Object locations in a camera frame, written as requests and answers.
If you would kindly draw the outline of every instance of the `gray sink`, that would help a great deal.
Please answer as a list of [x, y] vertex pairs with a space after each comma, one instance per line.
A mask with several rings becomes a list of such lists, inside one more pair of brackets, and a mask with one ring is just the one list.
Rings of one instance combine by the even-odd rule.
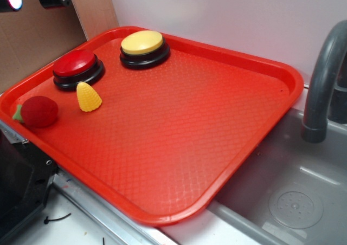
[[310, 144], [302, 117], [291, 109], [215, 201], [274, 244], [347, 244], [347, 129], [329, 122], [326, 140]]

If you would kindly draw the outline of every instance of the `red button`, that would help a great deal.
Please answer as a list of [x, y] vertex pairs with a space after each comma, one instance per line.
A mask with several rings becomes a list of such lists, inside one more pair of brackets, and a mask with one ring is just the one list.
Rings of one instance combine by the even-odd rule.
[[60, 77], [80, 74], [91, 68], [95, 62], [95, 55], [89, 50], [76, 50], [58, 59], [53, 65], [53, 71]]

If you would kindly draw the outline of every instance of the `toy kitchen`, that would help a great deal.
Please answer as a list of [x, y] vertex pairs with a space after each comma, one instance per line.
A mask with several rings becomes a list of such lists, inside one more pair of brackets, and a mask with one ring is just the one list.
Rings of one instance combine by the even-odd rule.
[[[347, 5], [327, 1], [2, 2], [28, 71], [0, 70], [0, 244], [346, 244]], [[43, 46], [11, 39], [28, 15]]]

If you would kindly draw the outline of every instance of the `red tray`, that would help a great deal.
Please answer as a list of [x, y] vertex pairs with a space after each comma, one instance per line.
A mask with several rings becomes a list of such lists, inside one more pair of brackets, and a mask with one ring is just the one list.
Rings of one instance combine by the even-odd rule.
[[[303, 90], [292, 67], [163, 34], [171, 55], [146, 70], [124, 68], [124, 37], [107, 31], [77, 49], [106, 67], [93, 85], [101, 107], [85, 113], [75, 92], [53, 84], [53, 63], [0, 97], [0, 119], [136, 221], [178, 222], [204, 209]], [[34, 95], [58, 103], [46, 128], [12, 120]]]

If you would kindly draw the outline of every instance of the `toy corn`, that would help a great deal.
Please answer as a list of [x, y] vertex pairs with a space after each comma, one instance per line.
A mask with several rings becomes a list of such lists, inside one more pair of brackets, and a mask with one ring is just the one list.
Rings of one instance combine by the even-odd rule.
[[89, 84], [85, 82], [78, 83], [76, 91], [78, 104], [84, 112], [93, 111], [102, 104], [99, 94]]

